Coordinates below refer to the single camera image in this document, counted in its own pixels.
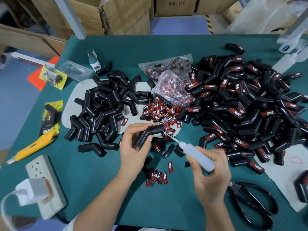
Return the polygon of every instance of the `green table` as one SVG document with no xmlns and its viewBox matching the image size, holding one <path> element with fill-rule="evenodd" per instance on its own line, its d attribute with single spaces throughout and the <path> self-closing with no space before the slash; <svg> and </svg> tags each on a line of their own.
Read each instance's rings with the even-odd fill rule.
<svg viewBox="0 0 308 231">
<path fill-rule="evenodd" d="M 88 36 L 86 40 L 77 40 L 76 37 L 72 37 L 58 65 L 70 60 L 90 68 L 87 50 L 94 49 L 102 64 L 110 60 L 113 62 L 113 69 L 123 70 L 129 78 L 139 73 L 143 81 L 146 81 L 147 77 L 138 68 L 138 63 L 190 53 L 197 62 L 203 56 L 232 53 L 224 49 L 225 43 L 240 44 L 246 49 L 243 57 L 248 60 L 263 58 L 264 63 L 274 65 L 282 57 L 278 52 L 279 45 L 275 44 L 276 39 L 275 35 Z M 308 74 L 308 68 L 305 65 L 306 62 L 296 63 L 289 72 Z M 303 76 L 301 79 L 294 80 L 291 88 L 307 93 L 306 86 L 301 86 L 307 82 L 308 77 Z M 75 81 L 68 81 L 62 91 L 48 84 L 45 86 L 14 142 L 8 158 L 38 138 L 44 104 L 63 100 L 65 106 L 76 84 Z M 306 112 L 302 117 L 307 119 L 307 115 Z M 61 125 L 58 139 L 48 147 L 20 162 L 4 165 L 0 170 L 0 198 L 14 190 L 19 182 L 27 178 L 25 170 L 27 163 L 41 154 L 46 154 L 51 160 L 68 202 L 67 207 L 60 214 L 71 220 L 80 213 L 117 174 L 120 167 L 120 152 L 108 151 L 104 158 L 98 158 L 94 152 L 79 153 L 77 146 L 80 142 L 75 140 L 69 142 L 64 139 L 67 131 L 68 129 Z M 199 138 L 204 135 L 201 126 L 183 124 L 177 137 L 197 145 Z M 168 174 L 169 184 L 162 186 L 155 184 L 153 188 L 146 188 L 144 174 L 140 173 L 128 192 L 116 223 L 166 229 L 204 230 L 204 212 L 195 194 L 193 175 L 191 169 L 183 165 L 187 161 L 186 158 L 179 158 L 173 153 L 164 160 L 160 155 L 153 152 L 150 154 L 153 160 L 149 167 L 159 171 L 167 171 L 167 163 L 173 162 L 174 173 Z M 273 217 L 273 230 L 307 230 L 302 216 L 289 206 L 275 183 L 266 174 L 257 175 L 246 167 L 231 167 L 231 173 L 233 181 L 259 184 L 275 196 L 279 204 L 279 214 Z M 236 212 L 229 192 L 225 196 L 225 203 L 237 230 L 253 230 Z M 9 214 L 40 216 L 37 205 L 19 207 L 15 197 L 9 198 L 6 210 Z M 260 221 L 260 218 L 256 217 L 253 220 Z"/>
</svg>

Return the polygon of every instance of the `yellow box cutter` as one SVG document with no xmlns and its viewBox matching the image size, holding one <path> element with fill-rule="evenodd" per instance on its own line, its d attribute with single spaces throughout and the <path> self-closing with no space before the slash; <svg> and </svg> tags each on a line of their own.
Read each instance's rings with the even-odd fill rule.
<svg viewBox="0 0 308 231">
<path fill-rule="evenodd" d="M 13 156 L 12 159 L 9 159 L 7 161 L 8 164 L 14 163 L 16 161 L 20 161 L 27 156 L 35 153 L 36 151 L 40 150 L 41 148 L 47 146 L 49 143 L 51 143 L 54 140 L 54 136 L 57 136 L 58 133 L 55 131 L 49 131 L 45 134 L 43 134 L 38 140 L 36 140 L 34 143 L 30 144 L 28 147 L 22 149 L 21 151 L 17 152 L 15 156 Z"/>
</svg>

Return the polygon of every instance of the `electrical outlet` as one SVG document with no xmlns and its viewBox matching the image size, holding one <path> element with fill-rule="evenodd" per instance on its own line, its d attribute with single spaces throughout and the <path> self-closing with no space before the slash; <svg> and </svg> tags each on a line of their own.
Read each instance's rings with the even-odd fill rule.
<svg viewBox="0 0 308 231">
<path fill-rule="evenodd" d="M 66 200 L 48 156 L 40 155 L 26 165 L 26 170 L 29 178 L 45 178 L 49 181 L 53 193 L 44 201 L 38 202 L 38 207 L 42 218 L 50 219 L 66 205 Z"/>
</svg>

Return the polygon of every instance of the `yellow and black hazard stripe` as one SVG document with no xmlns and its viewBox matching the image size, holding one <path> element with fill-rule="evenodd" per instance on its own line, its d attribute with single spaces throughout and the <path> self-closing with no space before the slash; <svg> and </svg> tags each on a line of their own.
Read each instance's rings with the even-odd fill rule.
<svg viewBox="0 0 308 231">
<path fill-rule="evenodd" d="M 211 25 L 211 22 L 210 22 L 210 17 L 207 14 L 205 15 L 205 17 L 206 17 L 206 21 L 208 23 L 210 34 L 213 35 L 214 32 L 213 32 L 213 28 L 212 28 L 212 25 Z"/>
</svg>

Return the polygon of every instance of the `squeeze bottle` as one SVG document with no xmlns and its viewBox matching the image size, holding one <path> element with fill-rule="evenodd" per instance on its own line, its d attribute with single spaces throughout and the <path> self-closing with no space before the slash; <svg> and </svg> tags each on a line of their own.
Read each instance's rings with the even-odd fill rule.
<svg viewBox="0 0 308 231">
<path fill-rule="evenodd" d="M 180 148 L 183 149 L 183 152 L 187 155 L 190 155 L 192 158 L 194 158 L 204 170 L 210 172 L 215 168 L 214 162 L 208 158 L 206 155 L 203 155 L 201 152 L 197 150 L 193 145 L 190 143 L 185 143 L 182 141 L 177 140 L 176 138 L 168 135 L 171 139 L 176 141 Z"/>
</svg>

